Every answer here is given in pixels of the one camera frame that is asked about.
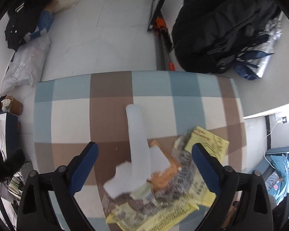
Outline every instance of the printed label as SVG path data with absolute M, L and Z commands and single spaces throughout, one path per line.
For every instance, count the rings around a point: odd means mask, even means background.
M 17 78 L 19 72 L 22 70 L 22 68 L 25 66 L 25 63 L 22 61 L 22 63 L 19 65 L 18 69 L 16 70 L 15 74 L 13 75 L 14 78 Z

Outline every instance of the checkered fabric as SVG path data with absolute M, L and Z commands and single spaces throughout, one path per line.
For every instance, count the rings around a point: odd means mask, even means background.
M 40 82 L 34 103 L 34 145 L 40 173 L 67 165 L 89 141 L 99 158 L 83 189 L 75 194 L 97 231 L 120 230 L 105 224 L 103 184 L 116 166 L 130 161 L 125 107 L 141 107 L 148 140 L 172 150 L 173 141 L 200 126 L 230 142 L 223 164 L 245 169 L 246 136 L 234 81 L 208 74 L 124 71 L 79 75 Z M 59 206 L 55 211 L 61 216 Z M 194 231 L 207 211 L 200 207 L 172 231 Z

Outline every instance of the black bag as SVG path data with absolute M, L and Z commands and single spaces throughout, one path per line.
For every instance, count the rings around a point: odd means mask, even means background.
M 273 0 L 184 0 L 172 37 L 188 72 L 223 73 L 236 53 L 268 40 L 258 35 L 279 12 Z
M 26 33 L 33 33 L 42 10 L 52 0 L 17 0 L 8 10 L 9 21 L 5 29 L 8 48 L 17 51 L 25 44 Z

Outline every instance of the white tiled floor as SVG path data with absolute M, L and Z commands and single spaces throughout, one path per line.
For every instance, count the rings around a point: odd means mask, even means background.
M 147 32 L 152 0 L 79 0 L 54 15 L 42 81 L 81 74 L 156 70 L 153 33 Z M 33 141 L 35 88 L 20 86 L 10 96 L 23 104 L 20 145 L 36 167 Z

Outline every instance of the black backpack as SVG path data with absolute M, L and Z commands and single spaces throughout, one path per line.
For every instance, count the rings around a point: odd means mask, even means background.
M 279 13 L 273 0 L 184 0 L 172 38 L 188 72 L 223 73 L 245 47 L 268 40 L 258 35 Z

